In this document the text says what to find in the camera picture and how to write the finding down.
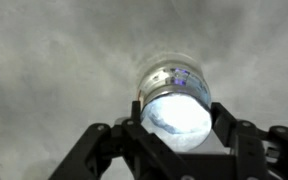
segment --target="screw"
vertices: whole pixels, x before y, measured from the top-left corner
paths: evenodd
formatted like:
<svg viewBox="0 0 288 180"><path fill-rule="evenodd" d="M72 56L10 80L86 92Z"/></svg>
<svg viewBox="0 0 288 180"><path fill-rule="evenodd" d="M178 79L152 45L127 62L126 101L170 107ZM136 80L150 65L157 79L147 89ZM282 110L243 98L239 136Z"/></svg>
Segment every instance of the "screw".
<svg viewBox="0 0 288 180"><path fill-rule="evenodd" d="M259 180L259 179L256 177L248 177L246 180Z"/></svg>
<svg viewBox="0 0 288 180"><path fill-rule="evenodd" d="M245 126L245 127L250 127L250 126L251 126L251 123L249 123L249 122L243 122L242 124L243 124L243 126Z"/></svg>
<svg viewBox="0 0 288 180"><path fill-rule="evenodd" d="M127 125L133 125L134 122L133 121L127 121Z"/></svg>
<svg viewBox="0 0 288 180"><path fill-rule="evenodd" d="M182 176L181 180L195 180L195 179L190 175L184 175Z"/></svg>
<svg viewBox="0 0 288 180"><path fill-rule="evenodd" d="M280 132L280 133L285 133L285 132L286 132L286 129L284 129L284 128L277 128L276 131L277 131L277 132Z"/></svg>
<svg viewBox="0 0 288 180"><path fill-rule="evenodd" d="M103 125L99 125L99 126L97 127L97 130L102 131L104 128L105 128L105 127L104 127Z"/></svg>

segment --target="gray concrete surface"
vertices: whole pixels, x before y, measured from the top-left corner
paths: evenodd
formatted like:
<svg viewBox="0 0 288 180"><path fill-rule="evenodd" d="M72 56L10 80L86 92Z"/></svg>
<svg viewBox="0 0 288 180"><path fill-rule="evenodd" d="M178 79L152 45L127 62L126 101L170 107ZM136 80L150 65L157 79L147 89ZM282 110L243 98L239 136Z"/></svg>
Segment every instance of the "gray concrete surface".
<svg viewBox="0 0 288 180"><path fill-rule="evenodd" d="M165 51L200 60L236 117L288 126L286 0L0 0L0 178L46 179L89 124L130 113L139 68Z"/></svg>

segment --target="concrete floor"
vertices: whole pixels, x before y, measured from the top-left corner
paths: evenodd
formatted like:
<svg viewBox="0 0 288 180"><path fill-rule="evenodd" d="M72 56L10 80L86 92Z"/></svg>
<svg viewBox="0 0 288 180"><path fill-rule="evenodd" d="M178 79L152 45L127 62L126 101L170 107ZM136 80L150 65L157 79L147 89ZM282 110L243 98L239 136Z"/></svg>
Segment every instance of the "concrete floor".
<svg viewBox="0 0 288 180"><path fill-rule="evenodd" d="M0 0L0 178L49 177L88 125L130 114L165 51L200 60L236 117L288 126L288 1ZM103 179L132 177L117 160Z"/></svg>

